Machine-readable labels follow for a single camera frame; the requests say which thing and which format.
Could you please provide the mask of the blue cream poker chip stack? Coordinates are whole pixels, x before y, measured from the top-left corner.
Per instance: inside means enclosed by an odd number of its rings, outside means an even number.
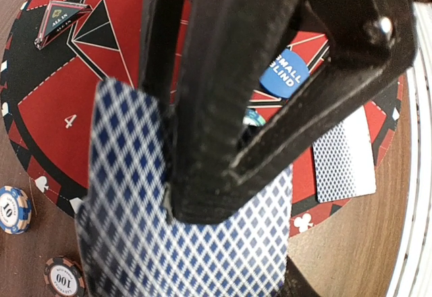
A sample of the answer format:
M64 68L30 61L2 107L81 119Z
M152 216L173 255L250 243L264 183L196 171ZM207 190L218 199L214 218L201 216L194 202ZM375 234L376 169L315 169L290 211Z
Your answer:
M23 234L30 227L32 204L27 194L13 186L1 187L1 229L12 235Z

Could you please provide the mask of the black triangular all-in marker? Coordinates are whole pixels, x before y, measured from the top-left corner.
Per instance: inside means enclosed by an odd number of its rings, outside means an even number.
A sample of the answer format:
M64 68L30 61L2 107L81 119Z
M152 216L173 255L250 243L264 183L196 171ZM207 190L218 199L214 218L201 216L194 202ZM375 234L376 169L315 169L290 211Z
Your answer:
M34 45L38 50L43 49L61 33L67 30L92 11L92 7L85 3L51 0L44 12Z

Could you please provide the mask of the blue small blind button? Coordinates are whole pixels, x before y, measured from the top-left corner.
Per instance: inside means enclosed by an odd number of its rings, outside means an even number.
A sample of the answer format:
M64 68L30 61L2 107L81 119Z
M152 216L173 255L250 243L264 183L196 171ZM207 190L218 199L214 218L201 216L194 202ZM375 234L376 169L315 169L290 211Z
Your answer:
M303 59L285 49L270 63L260 83L271 95L289 99L309 76L308 66Z

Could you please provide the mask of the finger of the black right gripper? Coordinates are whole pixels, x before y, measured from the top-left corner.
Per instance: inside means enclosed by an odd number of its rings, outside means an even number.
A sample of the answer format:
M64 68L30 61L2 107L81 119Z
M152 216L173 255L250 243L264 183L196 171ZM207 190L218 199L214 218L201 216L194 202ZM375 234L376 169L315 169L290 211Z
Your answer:
M248 102L281 52L299 0L192 0L175 105L171 204L186 223L216 224L265 186L229 168Z

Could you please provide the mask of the green chips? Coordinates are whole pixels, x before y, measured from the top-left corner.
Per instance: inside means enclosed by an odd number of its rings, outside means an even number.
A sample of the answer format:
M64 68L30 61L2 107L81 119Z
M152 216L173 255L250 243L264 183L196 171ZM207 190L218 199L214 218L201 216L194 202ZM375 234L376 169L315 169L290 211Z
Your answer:
M262 127L266 124L266 121L255 109L248 108L243 118L243 124L245 126Z

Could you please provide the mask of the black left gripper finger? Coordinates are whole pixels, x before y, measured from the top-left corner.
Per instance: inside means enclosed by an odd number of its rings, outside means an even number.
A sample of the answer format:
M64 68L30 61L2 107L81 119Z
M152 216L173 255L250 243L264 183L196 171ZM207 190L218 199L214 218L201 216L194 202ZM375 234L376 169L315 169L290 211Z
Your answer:
M314 278L305 274L302 269L288 256L285 272L285 296L343 296L340 290L329 277L319 275Z

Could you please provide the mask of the red black poker chip stack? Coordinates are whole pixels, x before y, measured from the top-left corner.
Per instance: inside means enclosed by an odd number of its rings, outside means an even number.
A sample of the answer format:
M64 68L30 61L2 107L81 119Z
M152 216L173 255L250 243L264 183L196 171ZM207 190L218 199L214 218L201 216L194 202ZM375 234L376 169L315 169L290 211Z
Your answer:
M66 256L55 256L45 263L44 281L54 296L79 296L86 293L81 266Z

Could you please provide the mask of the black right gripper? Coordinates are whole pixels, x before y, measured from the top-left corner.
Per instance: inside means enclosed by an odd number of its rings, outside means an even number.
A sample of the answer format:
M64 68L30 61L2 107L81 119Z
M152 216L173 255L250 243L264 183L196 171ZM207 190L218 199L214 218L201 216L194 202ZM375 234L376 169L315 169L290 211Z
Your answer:
M414 60L413 0L300 1L329 40L329 61L236 156L229 178L237 186L267 185Z

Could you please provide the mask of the dealt blue card seat two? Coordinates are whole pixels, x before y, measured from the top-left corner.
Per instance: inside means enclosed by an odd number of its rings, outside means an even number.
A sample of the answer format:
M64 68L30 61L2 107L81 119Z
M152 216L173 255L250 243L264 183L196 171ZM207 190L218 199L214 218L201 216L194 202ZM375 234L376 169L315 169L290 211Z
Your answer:
M353 158L347 129L343 123L313 142L313 158L319 203L355 196Z

